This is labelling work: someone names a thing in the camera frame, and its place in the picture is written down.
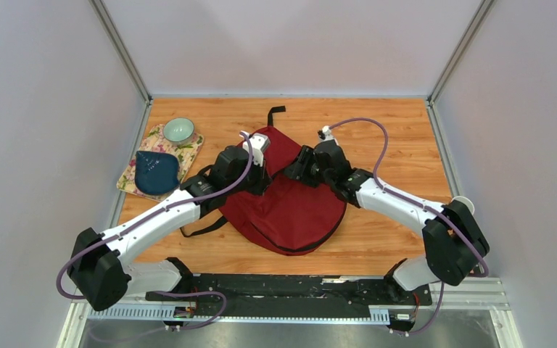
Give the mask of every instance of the red bag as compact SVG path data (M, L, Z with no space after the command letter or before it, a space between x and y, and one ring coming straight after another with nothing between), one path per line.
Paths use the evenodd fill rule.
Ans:
M264 158L273 180L263 196L246 191L230 195L219 208L223 213L221 219L188 236L214 231L230 222L261 247L284 255L304 255L317 249L338 228L347 209L346 202L336 198L325 184L313 188L282 173L293 163L301 146L272 126L272 113L281 111L285 111L284 107L272 108L268 127L253 132L270 139Z

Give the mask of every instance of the bowl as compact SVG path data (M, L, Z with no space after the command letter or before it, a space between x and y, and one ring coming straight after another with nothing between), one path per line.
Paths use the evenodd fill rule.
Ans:
M182 145L191 141L195 126L188 118L175 118L163 127L163 136L174 145Z

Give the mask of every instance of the gray floor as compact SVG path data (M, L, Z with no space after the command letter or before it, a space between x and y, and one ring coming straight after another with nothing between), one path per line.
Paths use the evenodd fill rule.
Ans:
M421 310L418 325L431 312ZM89 321L95 336L122 339L160 328L161 323L132 320ZM450 311L440 313L437 321L418 336L401 338L383 327L321 324L215 323L193 331L161 331L135 341L103 344L85 335L80 347L186 347L186 348L285 348L285 347L499 347L488 311Z

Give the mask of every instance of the wooden tabletop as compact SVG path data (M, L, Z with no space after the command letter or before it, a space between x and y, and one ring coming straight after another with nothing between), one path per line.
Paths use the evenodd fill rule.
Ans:
M314 146L317 131L351 117L370 117L389 133L389 149L379 176L425 199L448 202L445 179L432 128L421 99L155 99L146 132L175 117L187 117L206 138L189 175L214 163L226 146L240 141L239 131L252 133L266 126L271 107L285 105L274 125L299 144ZM383 133L370 123L349 123L333 134L353 167L372 170L383 147ZM128 194L123 223L156 202ZM203 228L219 217L213 212L188 226ZM194 273L264 273L382 276L396 262L423 252L421 239L404 226L375 212L349 206L342 224L319 249L287 257L263 249L241 236L230 224L213 233L185 239L166 236L142 253L138 262L178 257Z

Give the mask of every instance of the black zipper trim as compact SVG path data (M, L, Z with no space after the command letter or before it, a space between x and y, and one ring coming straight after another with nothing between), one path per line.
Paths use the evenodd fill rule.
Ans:
M342 210L342 214L340 215L340 219L338 219L336 225L334 225L334 227L328 233L326 233L325 236L321 237L321 239L319 239L318 241L315 241L311 244L308 244L307 246L303 246L303 247L298 248L298 249L290 249L290 248L286 248L284 246L280 246L277 243L274 243L274 241L272 241L270 238L268 238L268 236L266 236L254 223L251 223L251 226L253 226L253 228L256 229L257 232L259 232L263 236L263 238L265 238L267 241L269 241L270 244L272 244L277 249L280 249L284 252L306 252L308 250L318 248L325 241L327 241L332 236L332 234L334 234L334 232L336 231L336 229L338 228L338 226L342 222L342 218L344 218L344 212L346 212L346 211L347 211L347 203L345 202L344 203L344 208Z

